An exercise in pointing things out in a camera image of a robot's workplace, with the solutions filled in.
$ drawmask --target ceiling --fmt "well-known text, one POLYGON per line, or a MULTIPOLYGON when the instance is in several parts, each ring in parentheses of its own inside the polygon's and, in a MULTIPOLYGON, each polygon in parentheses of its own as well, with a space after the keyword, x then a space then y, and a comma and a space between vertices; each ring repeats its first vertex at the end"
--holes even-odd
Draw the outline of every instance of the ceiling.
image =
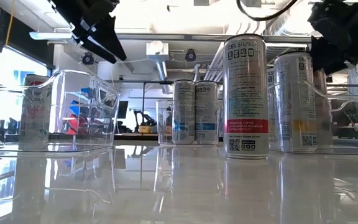
MULTIPOLYGON (((111 13, 116 16, 117 33, 137 34, 225 34, 257 33, 264 35, 292 36, 318 35, 307 22, 312 0, 298 1, 289 11, 268 24, 254 22, 241 14, 234 0, 218 0, 209 6, 195 6, 195 0, 121 0, 111 13)), ((247 8, 254 16, 272 14, 285 5, 288 0, 262 0, 262 8, 247 8)), ((0 7, 12 11, 13 0, 0 0, 0 7)), ((47 0, 15 0, 14 16, 34 30, 51 32, 54 28, 69 27, 63 18, 56 14, 47 0)), ((127 54, 126 67, 130 79, 158 79, 155 63, 147 60, 146 43, 151 40, 121 40, 127 54)), ((167 40, 170 50, 168 70, 193 68, 197 63, 209 65, 216 54, 220 42, 167 40), (185 62, 185 53, 194 49, 195 62, 185 62)), ((67 51, 82 54, 78 47, 67 47, 67 51)), ((267 47, 267 62, 287 50, 288 46, 267 47)), ((189 72, 176 73, 175 77, 189 72)))

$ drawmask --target clear plastic bin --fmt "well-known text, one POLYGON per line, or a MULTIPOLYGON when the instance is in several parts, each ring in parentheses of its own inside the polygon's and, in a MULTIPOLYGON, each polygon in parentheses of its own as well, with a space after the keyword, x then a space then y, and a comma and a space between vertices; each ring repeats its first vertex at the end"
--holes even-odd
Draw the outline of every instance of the clear plastic bin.
MULTIPOLYGON (((348 91, 340 95, 327 95, 317 90, 311 83, 296 81, 277 83, 270 87, 268 92, 269 99, 274 98, 273 95, 276 96, 273 101, 277 109, 275 119, 269 117, 270 123, 273 124, 269 126, 271 150, 295 153, 358 154, 357 94, 348 91), (289 123, 282 113, 286 104, 277 99, 280 85, 298 85, 302 91, 312 92, 314 97, 308 98, 304 103, 315 105, 315 119, 310 116, 299 116, 301 119, 296 120, 293 116, 293 120, 289 123), (290 147, 285 144, 286 140, 290 140, 290 147)), ((292 109, 293 113, 307 114, 302 106, 292 105, 292 109)))
POLYGON ((113 155, 112 149, 0 152, 0 222, 108 223, 113 155))
POLYGON ((0 86, 0 150, 112 146, 119 95, 112 84, 74 70, 56 72, 41 85, 0 86))
POLYGON ((222 105, 221 101, 195 105, 194 103, 178 103, 173 100, 158 100, 156 102, 158 143, 217 145, 222 105), (180 141, 180 135, 188 133, 175 131, 175 128, 181 126, 179 123, 183 123, 186 126, 185 129, 194 128, 194 140, 180 141))

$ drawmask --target window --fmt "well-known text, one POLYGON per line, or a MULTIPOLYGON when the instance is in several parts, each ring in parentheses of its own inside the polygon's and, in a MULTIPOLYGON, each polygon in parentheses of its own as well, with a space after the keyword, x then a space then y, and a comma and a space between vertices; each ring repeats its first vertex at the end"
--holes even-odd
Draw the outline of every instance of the window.
MULTIPOLYGON (((122 121, 122 125, 125 125, 127 128, 131 129, 132 131, 135 131, 136 119, 137 119, 139 126, 143 122, 143 116, 140 113, 137 113, 135 116, 134 111, 142 111, 142 108, 129 108, 128 107, 126 118, 117 119, 118 121, 122 121)), ((152 119, 154 119, 155 122, 157 122, 155 109, 145 108, 144 114, 149 115, 152 119)))
MULTIPOLYGON (((0 85, 23 85, 26 74, 47 76, 45 65, 38 63, 9 48, 3 48, 0 53, 0 85)), ((0 93, 0 124, 12 118, 19 121, 22 114, 22 101, 12 98, 11 94, 0 93)))
POLYGON ((45 65, 22 54, 3 48, 0 53, 0 85, 23 85, 26 74, 47 76, 45 65))

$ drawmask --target celsius can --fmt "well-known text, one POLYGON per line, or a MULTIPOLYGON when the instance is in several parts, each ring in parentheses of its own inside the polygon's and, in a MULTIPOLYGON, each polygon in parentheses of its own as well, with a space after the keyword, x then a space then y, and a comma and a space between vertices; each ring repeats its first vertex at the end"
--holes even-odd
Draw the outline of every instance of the celsius can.
POLYGON ((191 80, 177 80, 173 84, 172 142, 192 144, 195 140, 195 84, 191 80))
POLYGON ((276 133, 276 95, 274 87, 274 68, 267 69, 267 108, 268 108, 268 147, 278 149, 278 137, 276 133))
POLYGON ((304 83, 313 84, 311 60, 307 52, 287 52, 274 61, 281 151, 308 152, 317 147, 314 91, 304 83))
POLYGON ((217 144, 219 103, 218 86, 213 81, 199 81, 196 84, 196 135, 198 144, 217 144))
POLYGON ((224 148, 227 156, 263 159, 269 153, 266 45, 256 34, 224 43, 224 148))
MULTIPOLYGON (((49 77, 29 74, 24 78, 24 85, 41 85, 48 79, 49 77)), ((19 142, 48 142, 52 86, 30 87, 24 90, 24 94, 19 142)))
MULTIPOLYGON (((313 73, 314 87, 320 93, 327 95, 327 82, 324 70, 313 73)), ((315 95, 316 120, 317 120, 317 145, 319 148, 329 148, 333 144, 333 133, 331 132, 331 107, 327 98, 315 95)))

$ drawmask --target white table surface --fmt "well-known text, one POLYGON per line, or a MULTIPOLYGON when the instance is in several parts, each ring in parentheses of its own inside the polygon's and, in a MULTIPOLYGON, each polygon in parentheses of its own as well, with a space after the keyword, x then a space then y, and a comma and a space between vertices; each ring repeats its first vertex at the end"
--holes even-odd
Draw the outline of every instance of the white table surface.
POLYGON ((0 152, 0 223, 358 223, 358 156, 0 152))

